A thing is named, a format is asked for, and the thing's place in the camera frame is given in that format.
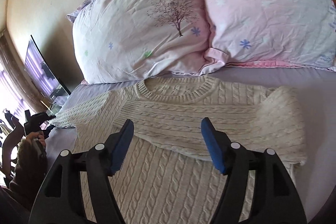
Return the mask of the person's left hand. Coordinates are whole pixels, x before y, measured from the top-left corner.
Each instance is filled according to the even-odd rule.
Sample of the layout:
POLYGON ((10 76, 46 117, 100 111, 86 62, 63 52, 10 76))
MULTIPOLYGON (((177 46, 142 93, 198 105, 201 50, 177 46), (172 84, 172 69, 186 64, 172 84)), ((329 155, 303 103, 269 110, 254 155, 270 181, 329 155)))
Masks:
POLYGON ((38 143, 41 144, 43 148, 46 147, 45 137, 42 131, 31 132, 28 134, 19 144, 18 169, 25 173, 46 174, 47 160, 38 158, 38 152, 33 147, 35 139, 37 139, 38 143))

